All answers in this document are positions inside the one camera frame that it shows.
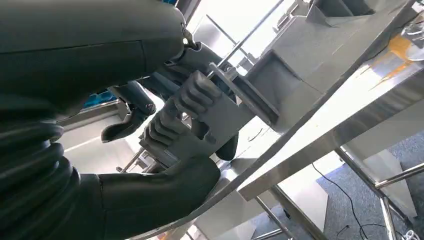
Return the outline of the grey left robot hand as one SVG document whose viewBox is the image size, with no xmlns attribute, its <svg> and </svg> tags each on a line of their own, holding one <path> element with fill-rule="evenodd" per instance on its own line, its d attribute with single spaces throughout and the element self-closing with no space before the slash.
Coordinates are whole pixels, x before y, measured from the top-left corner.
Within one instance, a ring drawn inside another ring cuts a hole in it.
<svg viewBox="0 0 424 240">
<path fill-rule="evenodd" d="M 189 147 L 187 159 L 153 174 L 79 173 L 59 143 L 59 121 L 110 89 L 131 112 L 103 140 L 150 115 L 147 143 L 197 139 L 202 114 L 228 93 L 206 77 L 222 61 L 161 0 L 1 1 L 1 239 L 126 240 L 210 209 L 221 172 L 209 154 Z"/>
</svg>

